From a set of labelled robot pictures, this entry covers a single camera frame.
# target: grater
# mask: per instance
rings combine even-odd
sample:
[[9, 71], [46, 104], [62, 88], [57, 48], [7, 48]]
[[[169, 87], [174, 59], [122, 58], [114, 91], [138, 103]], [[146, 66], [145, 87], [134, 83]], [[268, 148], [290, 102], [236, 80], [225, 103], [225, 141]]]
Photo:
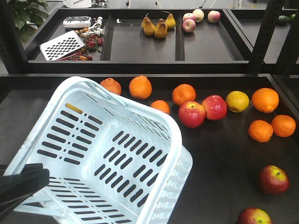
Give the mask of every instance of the grater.
[[83, 41], [72, 30], [41, 44], [40, 50], [47, 61], [54, 61], [84, 46]]

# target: black shelf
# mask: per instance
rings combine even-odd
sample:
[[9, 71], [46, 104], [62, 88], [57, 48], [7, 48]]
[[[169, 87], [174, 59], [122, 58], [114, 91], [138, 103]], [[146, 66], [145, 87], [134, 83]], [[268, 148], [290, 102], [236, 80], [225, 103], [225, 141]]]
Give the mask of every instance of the black shelf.
[[[256, 42], [256, 37], [262, 24], [263, 16], [265, 10], [253, 9], [228, 9], [228, 13], [232, 16], [233, 20], [236, 22], [237, 26], [243, 31], [244, 35], [247, 37], [251, 46], [254, 47]], [[296, 9], [283, 9], [280, 15], [290, 16], [296, 13]], [[274, 70], [276, 62], [282, 46], [285, 42], [289, 29], [291, 27], [290, 22], [285, 25], [277, 24], [273, 32], [271, 41], [269, 43], [264, 62], [265, 66], [263, 72], [270, 72]], [[299, 59], [295, 65], [293, 74], [297, 74], [299, 71]]]
[[[42, 113], [56, 87], [72, 74], [16, 74], [0, 77], [0, 142], [2, 163], [9, 162]], [[88, 74], [97, 82], [107, 74]], [[299, 111], [271, 75], [256, 77], [246, 74], [148, 74], [152, 95], [138, 102], [150, 105], [157, 99], [171, 106], [171, 116], [177, 121], [183, 145], [193, 157], [193, 168], [169, 224], [235, 223], [246, 207], [265, 210], [274, 223], [293, 224], [299, 220], [299, 131], [293, 136], [273, 136], [269, 142], [258, 143], [248, 136], [248, 127], [256, 119], [271, 122], [278, 114], [292, 116], [299, 123]], [[130, 96], [128, 84], [135, 74], [113, 74], [122, 85], [122, 96]], [[279, 93], [279, 106], [271, 114], [257, 111], [250, 103], [242, 113], [232, 113], [219, 121], [205, 120], [196, 129], [183, 127], [178, 120], [178, 107], [172, 103], [173, 88], [189, 83], [197, 92], [197, 101], [217, 94], [225, 98], [230, 91], [240, 90], [249, 98], [262, 87]], [[276, 165], [289, 175], [291, 186], [282, 195], [263, 195], [256, 187], [257, 172], [266, 165]], [[11, 213], [2, 223], [56, 224], [52, 217]]]
[[[209, 23], [210, 9], [203, 9], [205, 18], [192, 34], [181, 28], [182, 16], [190, 10], [166, 10], [173, 13], [177, 25], [160, 40], [145, 36], [141, 22], [147, 13], [153, 22], [166, 19], [162, 10], [59, 8], [26, 44], [26, 73], [244, 73], [251, 46], [226, 9], [215, 10], [221, 13], [220, 22]], [[39, 45], [69, 31], [62, 25], [66, 17], [80, 15], [103, 17], [101, 52], [92, 54], [93, 61], [46, 61]]]

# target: tangerine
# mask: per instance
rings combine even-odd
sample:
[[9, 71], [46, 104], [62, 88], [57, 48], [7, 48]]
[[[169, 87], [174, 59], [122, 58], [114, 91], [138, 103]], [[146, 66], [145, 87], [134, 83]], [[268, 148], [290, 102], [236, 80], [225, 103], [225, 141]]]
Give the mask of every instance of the tangerine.
[[156, 100], [151, 103], [150, 107], [160, 110], [164, 113], [170, 114], [170, 107], [164, 100]]
[[121, 95], [121, 85], [113, 78], [106, 78], [100, 82], [100, 85], [112, 93]]
[[264, 120], [255, 120], [250, 124], [248, 134], [255, 141], [268, 142], [273, 135], [273, 127]]
[[187, 101], [194, 101], [195, 99], [195, 89], [189, 84], [181, 84], [172, 91], [172, 101], [178, 106]]
[[253, 106], [261, 112], [273, 112], [279, 103], [278, 93], [270, 88], [261, 88], [255, 91], [251, 98]]
[[132, 97], [146, 99], [151, 95], [152, 86], [146, 76], [140, 75], [131, 80], [129, 91]]
[[296, 129], [295, 120], [288, 115], [277, 115], [271, 122], [274, 134], [279, 137], [289, 137]]

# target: pear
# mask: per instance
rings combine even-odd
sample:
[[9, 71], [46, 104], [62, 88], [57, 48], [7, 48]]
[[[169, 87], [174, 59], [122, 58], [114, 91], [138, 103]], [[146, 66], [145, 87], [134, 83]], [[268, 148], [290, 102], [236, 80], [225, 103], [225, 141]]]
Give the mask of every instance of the pear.
[[157, 24], [154, 35], [156, 38], [165, 38], [167, 36], [167, 25], [165, 22]]
[[159, 19], [158, 24], [156, 25], [156, 28], [158, 28], [162, 22], [165, 23], [164, 19]]
[[144, 23], [146, 20], [149, 20], [149, 17], [148, 17], [148, 13], [145, 15], [145, 17], [143, 18], [143, 21], [141, 23], [141, 27], [144, 28]]
[[167, 11], [163, 11], [163, 12], [168, 13], [168, 16], [165, 20], [167, 28], [168, 29], [173, 29], [176, 26], [176, 21], [173, 18], [173, 14], [171, 14], [170, 12], [167, 12]]
[[154, 35], [155, 29], [155, 25], [150, 20], [146, 20], [144, 22], [143, 32], [146, 36]]

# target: red apple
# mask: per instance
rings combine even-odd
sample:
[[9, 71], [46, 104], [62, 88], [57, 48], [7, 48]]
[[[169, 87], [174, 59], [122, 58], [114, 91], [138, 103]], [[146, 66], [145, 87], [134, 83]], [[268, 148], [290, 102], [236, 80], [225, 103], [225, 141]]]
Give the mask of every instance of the red apple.
[[201, 22], [204, 19], [204, 12], [201, 9], [195, 9], [192, 12], [195, 15], [195, 22]]
[[206, 110], [206, 118], [209, 120], [220, 120], [228, 113], [225, 100], [218, 95], [211, 95], [201, 103]]
[[272, 221], [265, 211], [259, 208], [246, 208], [240, 212], [237, 224], [272, 224]]
[[204, 122], [205, 116], [205, 108], [195, 101], [187, 101], [178, 109], [178, 119], [188, 128], [200, 126]]
[[186, 33], [191, 33], [195, 28], [196, 28], [196, 23], [194, 20], [191, 20], [191, 19], [185, 20], [182, 24], [182, 29]]
[[210, 23], [217, 23], [220, 20], [220, 16], [220, 12], [212, 10], [208, 13], [207, 20]]
[[285, 171], [269, 165], [259, 172], [258, 186], [266, 195], [279, 195], [289, 189], [290, 181]]
[[185, 20], [194, 20], [195, 21], [195, 15], [193, 13], [186, 13], [183, 15], [183, 22]]

